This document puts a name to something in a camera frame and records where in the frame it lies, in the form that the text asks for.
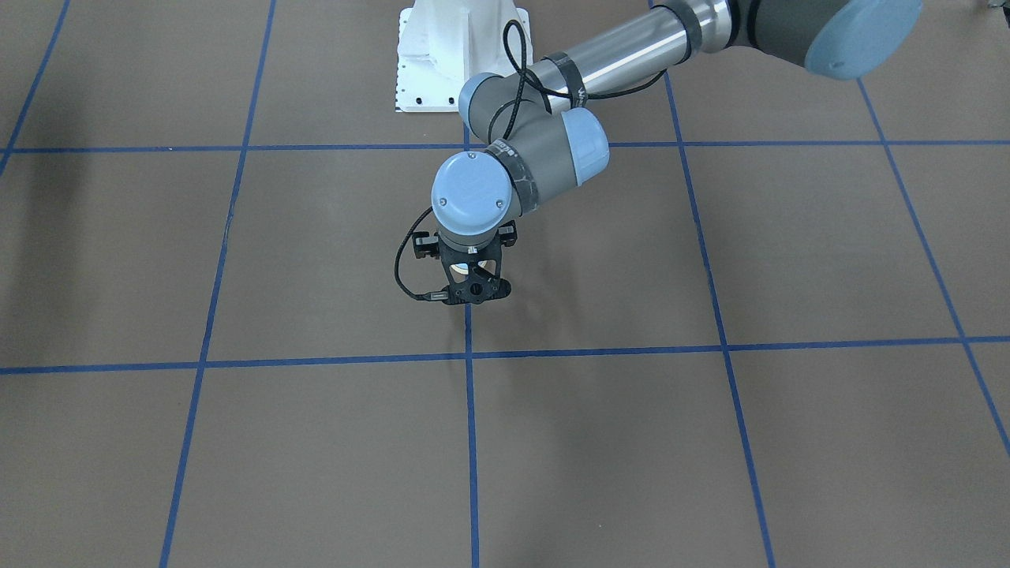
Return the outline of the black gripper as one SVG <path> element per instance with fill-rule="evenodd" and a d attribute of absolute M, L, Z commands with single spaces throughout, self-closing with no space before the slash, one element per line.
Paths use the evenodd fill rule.
<path fill-rule="evenodd" d="M 480 305 L 486 301 L 498 301 L 508 297 L 512 291 L 511 283 L 501 276 L 503 249 L 512 247 L 518 240 L 515 222 L 506 222 L 499 226 L 486 241 L 475 245 L 463 245 L 450 238 L 440 236 L 439 231 L 412 230 L 412 248 L 415 258 L 426 256 L 440 260 L 443 264 L 447 287 L 445 287 L 445 305 Z M 470 281 L 470 266 L 476 266 L 488 277 L 472 276 Z"/>

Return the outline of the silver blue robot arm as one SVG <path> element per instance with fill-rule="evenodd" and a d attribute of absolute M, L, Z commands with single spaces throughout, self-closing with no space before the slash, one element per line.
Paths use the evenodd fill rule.
<path fill-rule="evenodd" d="M 608 136 L 590 104 L 632 95 L 698 54 L 753 48 L 808 73 L 855 80 L 887 61 L 916 25 L 920 1 L 656 1 L 649 11 L 533 62 L 520 21 L 498 27 L 508 68 L 473 74 L 451 107 L 482 148 L 440 166 L 423 212 L 401 243 L 439 260 L 444 287 L 415 301 L 479 305 L 510 294 L 502 251 L 519 217 L 599 175 Z"/>

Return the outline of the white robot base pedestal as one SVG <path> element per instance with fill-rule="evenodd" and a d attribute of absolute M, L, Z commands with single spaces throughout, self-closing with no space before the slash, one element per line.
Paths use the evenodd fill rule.
<path fill-rule="evenodd" d="M 415 1 L 401 10 L 395 111 L 454 113 L 470 77 L 513 74 L 502 41 L 509 21 L 532 51 L 529 13 L 512 1 Z"/>

